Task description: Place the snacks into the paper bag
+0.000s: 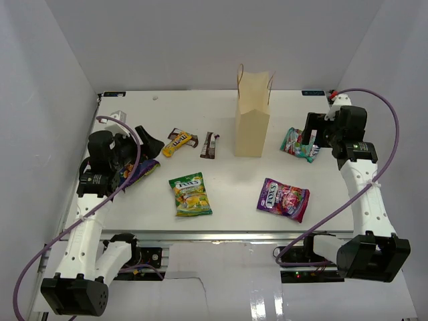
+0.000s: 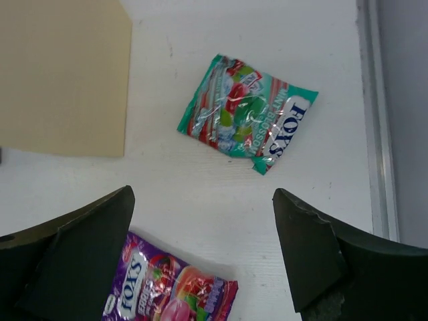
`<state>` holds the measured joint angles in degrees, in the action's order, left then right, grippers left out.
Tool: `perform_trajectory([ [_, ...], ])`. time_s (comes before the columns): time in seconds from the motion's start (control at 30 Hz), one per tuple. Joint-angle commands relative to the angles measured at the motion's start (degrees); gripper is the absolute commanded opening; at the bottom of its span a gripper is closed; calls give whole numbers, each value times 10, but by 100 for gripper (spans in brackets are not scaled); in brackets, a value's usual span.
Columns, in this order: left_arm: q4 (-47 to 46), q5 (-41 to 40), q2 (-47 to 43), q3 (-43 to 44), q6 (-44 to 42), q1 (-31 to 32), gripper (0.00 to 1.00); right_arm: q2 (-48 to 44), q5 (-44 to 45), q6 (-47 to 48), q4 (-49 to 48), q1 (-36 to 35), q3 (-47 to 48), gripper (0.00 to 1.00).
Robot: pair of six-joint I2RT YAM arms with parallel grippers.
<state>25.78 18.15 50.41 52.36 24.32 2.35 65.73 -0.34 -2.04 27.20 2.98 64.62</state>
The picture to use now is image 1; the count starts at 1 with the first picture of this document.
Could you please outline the dark purple nut snack bag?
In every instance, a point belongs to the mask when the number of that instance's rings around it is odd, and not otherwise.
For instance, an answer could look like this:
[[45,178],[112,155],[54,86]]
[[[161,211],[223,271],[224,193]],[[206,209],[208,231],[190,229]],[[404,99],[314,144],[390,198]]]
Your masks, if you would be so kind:
[[119,181],[118,187],[121,187],[122,185],[124,185],[122,190],[125,191],[126,188],[136,184],[146,176],[149,176],[160,166],[161,164],[157,160],[154,160],[154,159],[144,160],[142,163],[138,164],[134,174],[129,179],[129,176],[134,168],[134,165],[133,164],[126,165],[119,172],[120,181]]

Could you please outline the teal Fox's candy bag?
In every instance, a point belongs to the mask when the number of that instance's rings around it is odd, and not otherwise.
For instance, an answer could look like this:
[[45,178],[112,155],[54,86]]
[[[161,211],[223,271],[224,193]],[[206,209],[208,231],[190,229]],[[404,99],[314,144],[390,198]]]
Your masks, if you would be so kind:
[[320,147],[315,144],[315,137],[316,131],[313,130],[309,144],[303,144],[302,131],[291,127],[286,133],[280,150],[297,158],[306,159],[309,163],[312,163],[320,152]]

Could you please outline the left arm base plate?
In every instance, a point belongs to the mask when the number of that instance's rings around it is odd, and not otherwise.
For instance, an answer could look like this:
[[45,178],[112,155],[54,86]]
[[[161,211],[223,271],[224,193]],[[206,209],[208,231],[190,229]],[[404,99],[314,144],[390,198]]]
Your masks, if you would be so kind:
[[161,247],[139,247],[131,249],[131,258],[122,266],[122,269],[135,265],[150,265],[156,269],[161,267],[163,249]]

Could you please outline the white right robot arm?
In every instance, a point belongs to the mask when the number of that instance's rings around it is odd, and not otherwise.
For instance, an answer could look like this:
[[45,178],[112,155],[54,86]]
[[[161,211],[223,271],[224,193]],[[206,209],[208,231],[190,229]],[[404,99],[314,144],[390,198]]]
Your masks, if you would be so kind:
[[331,148],[332,156],[346,183],[350,197],[354,232],[349,241],[315,234],[302,250],[303,261],[312,267],[325,259],[333,263],[342,278],[390,283],[411,252],[408,240],[397,236],[375,181],[377,153],[364,141],[367,113],[364,108],[342,106],[327,114],[309,113],[302,134],[308,144]]

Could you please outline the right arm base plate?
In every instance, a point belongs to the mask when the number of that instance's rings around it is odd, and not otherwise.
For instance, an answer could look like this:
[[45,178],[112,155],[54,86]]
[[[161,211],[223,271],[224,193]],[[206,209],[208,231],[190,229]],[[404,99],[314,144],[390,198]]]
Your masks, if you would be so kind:
[[280,256],[281,263],[292,263],[295,266],[282,267],[280,271],[282,284],[317,284],[342,283],[344,278],[338,273],[333,263],[314,265],[325,259],[314,253],[314,236],[305,237],[301,245],[294,245]]

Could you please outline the green Fox's candy bag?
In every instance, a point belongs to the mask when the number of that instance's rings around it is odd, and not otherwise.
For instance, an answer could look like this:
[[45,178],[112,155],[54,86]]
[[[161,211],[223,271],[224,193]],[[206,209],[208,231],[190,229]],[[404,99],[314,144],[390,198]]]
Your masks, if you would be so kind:
[[177,217],[211,215],[205,182],[202,172],[169,180],[175,196]]

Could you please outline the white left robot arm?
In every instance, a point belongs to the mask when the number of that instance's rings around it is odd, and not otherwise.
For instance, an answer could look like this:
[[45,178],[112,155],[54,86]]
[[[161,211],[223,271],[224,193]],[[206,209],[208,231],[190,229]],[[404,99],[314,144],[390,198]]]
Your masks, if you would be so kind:
[[[101,316],[108,287],[121,270],[143,263],[135,235],[120,233],[101,242],[113,194],[125,190],[155,170],[164,143],[142,126],[138,140],[119,126],[93,132],[79,169],[75,227],[53,277],[44,278],[41,294],[57,315]],[[98,246],[104,245],[102,255]]]

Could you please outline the purple Fox's candy bag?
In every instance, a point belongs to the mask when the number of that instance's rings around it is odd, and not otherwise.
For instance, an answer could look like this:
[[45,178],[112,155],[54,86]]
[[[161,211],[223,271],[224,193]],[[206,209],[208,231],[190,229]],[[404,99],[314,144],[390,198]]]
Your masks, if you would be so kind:
[[301,223],[308,206],[310,191],[265,178],[257,210],[287,217]]

